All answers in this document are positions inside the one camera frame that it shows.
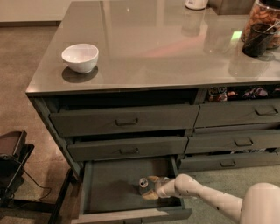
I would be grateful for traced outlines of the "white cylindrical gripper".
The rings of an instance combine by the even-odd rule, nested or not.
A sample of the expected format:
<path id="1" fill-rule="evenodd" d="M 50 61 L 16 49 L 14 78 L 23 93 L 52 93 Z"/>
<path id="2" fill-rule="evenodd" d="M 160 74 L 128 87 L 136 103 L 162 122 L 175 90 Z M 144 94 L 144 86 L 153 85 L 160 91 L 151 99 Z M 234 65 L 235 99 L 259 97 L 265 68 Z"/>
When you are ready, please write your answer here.
<path id="1" fill-rule="evenodd" d="M 150 190 L 142 195 L 145 200 L 175 197 L 175 179 L 158 176 L 148 176 L 148 180 L 155 183 L 155 191 Z"/>

